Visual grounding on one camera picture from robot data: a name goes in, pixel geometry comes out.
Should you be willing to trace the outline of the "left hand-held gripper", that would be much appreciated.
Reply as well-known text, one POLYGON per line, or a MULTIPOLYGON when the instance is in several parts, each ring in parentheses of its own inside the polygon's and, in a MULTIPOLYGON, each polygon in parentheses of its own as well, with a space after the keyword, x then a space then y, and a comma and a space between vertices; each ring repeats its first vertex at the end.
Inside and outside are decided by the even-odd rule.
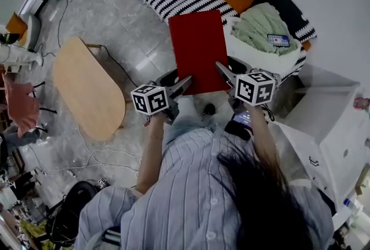
POLYGON ((163 113, 165 122, 173 124, 179 114, 174 99, 189 88, 192 83, 192 76, 189 75, 177 80, 178 72, 177 69, 174 69, 157 78, 155 84, 142 84, 132 90, 131 99, 135 110, 146 115, 149 119, 155 114, 163 113))

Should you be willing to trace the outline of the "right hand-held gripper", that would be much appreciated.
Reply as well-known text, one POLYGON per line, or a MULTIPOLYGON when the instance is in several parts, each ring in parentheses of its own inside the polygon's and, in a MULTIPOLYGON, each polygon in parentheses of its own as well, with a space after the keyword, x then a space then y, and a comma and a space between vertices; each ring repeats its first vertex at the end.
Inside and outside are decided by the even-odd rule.
POLYGON ((228 68, 216 61, 216 69, 230 87, 229 103, 234 114, 246 111, 245 104, 260 106, 272 101, 275 79, 266 72, 251 73, 249 64, 232 56, 228 56, 228 68))

